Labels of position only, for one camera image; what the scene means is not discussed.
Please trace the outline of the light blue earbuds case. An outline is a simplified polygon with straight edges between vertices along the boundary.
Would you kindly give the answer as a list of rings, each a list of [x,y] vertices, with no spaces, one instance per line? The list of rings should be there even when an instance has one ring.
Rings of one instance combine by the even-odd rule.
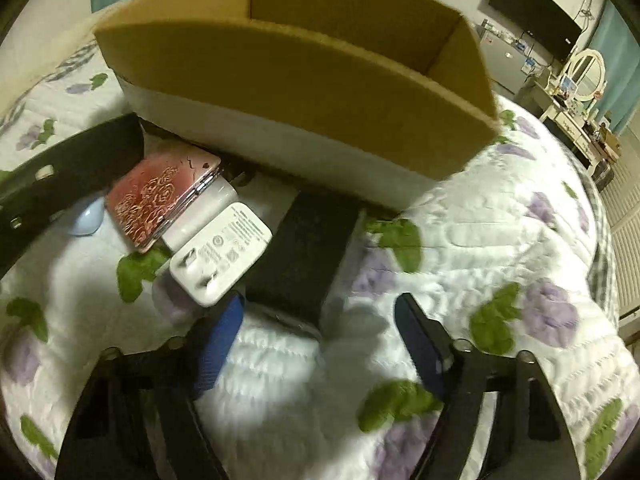
[[[76,237],[94,234],[103,222],[104,210],[103,196],[91,196],[81,200],[68,214],[67,233]]]

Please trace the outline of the red patterned card case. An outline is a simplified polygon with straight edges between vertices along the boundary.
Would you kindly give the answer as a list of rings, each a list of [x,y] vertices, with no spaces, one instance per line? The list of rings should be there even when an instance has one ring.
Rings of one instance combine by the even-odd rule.
[[[106,210],[131,247],[144,254],[220,170],[217,155],[190,144],[163,142],[114,184]]]

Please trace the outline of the white square charger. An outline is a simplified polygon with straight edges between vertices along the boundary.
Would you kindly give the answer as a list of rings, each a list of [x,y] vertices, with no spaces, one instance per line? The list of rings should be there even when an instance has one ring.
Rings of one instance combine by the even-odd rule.
[[[216,177],[207,188],[195,196],[160,239],[172,254],[178,252],[207,223],[238,200],[236,188],[224,177]]]

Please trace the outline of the white power adapter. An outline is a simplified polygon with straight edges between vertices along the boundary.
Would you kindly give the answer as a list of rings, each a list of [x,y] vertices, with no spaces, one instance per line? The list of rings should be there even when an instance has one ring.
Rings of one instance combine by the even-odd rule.
[[[232,203],[170,259],[174,281],[203,308],[213,307],[265,252],[272,233],[243,203]]]

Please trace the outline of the black rectangular charger block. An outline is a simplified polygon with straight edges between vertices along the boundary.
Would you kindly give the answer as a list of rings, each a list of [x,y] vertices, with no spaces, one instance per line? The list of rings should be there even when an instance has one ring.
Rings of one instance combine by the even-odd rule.
[[[318,326],[360,216],[346,195],[299,193],[247,274],[246,299]]]

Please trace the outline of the brown cardboard box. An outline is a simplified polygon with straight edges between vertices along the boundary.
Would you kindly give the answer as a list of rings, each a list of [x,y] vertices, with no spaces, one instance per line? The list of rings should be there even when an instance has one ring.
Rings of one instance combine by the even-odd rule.
[[[436,0],[130,0],[96,40],[141,118],[390,209],[499,129],[475,34]]]

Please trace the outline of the black remote control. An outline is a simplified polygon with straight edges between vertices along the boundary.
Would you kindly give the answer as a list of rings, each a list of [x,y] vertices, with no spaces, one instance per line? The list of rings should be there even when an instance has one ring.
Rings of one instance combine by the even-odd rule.
[[[285,312],[267,306],[262,306],[261,304],[252,304],[251,302],[248,304],[248,310],[262,318],[265,318],[266,320],[269,320],[270,322],[280,324],[290,332],[295,332],[299,335],[312,337],[318,340],[321,339],[321,333],[317,326],[301,320],[300,318],[296,318],[293,315],[289,315]]]

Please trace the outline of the white floral quilt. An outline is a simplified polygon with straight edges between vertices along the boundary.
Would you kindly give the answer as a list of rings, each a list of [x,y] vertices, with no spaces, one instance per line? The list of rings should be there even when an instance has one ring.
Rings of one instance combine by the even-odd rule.
[[[499,100],[499,141],[405,213],[409,249],[369,234],[320,341],[250,315],[218,385],[198,402],[237,477],[390,478],[414,433],[389,424],[377,388],[416,377],[392,325],[411,292],[454,336],[539,359],[572,436],[580,473],[600,479],[639,425],[639,370],[591,298],[594,219],[564,146]],[[58,463],[73,404],[99,351],[146,350],[188,319],[134,261],[111,222],[76,238],[52,231],[1,282],[1,433],[40,479]]]

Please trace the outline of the white louvered wardrobe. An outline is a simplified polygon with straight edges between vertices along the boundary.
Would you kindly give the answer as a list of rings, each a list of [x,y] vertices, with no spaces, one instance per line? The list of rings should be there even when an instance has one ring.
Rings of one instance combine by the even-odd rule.
[[[639,151],[624,142],[612,165],[613,180],[601,192],[610,224],[620,292],[620,317],[639,307]]]

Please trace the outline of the white dressing table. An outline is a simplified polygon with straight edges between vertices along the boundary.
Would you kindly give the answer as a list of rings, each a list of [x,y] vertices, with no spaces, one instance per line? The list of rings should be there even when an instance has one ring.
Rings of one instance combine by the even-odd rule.
[[[614,179],[612,162],[606,151],[584,122],[556,99],[539,117],[540,122],[554,134],[585,167],[598,188],[605,188]]]

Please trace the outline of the oval white vanity mirror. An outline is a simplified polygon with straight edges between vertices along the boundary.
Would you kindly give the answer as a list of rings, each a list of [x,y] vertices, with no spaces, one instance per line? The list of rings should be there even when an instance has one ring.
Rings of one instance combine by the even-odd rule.
[[[585,49],[573,55],[565,73],[574,82],[574,99],[589,102],[597,99],[606,86],[605,62],[598,50]]]

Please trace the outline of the silver mini fridge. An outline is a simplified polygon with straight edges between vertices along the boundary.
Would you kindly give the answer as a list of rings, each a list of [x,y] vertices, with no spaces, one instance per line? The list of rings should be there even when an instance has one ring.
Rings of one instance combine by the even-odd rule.
[[[526,44],[487,18],[476,26],[476,30],[495,92],[513,99],[536,67],[525,53]]]

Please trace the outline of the small green curtain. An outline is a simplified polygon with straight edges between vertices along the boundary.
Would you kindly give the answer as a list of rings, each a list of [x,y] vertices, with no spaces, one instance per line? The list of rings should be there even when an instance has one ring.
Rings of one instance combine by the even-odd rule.
[[[601,53],[606,88],[599,118],[610,113],[610,128],[619,136],[639,103],[639,43],[610,0],[606,0],[589,47]]]

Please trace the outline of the black wall television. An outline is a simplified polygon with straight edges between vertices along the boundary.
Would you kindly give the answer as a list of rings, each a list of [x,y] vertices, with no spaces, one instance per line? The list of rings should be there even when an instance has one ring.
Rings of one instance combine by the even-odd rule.
[[[570,56],[582,34],[582,28],[554,0],[489,0],[488,4],[559,62]]]

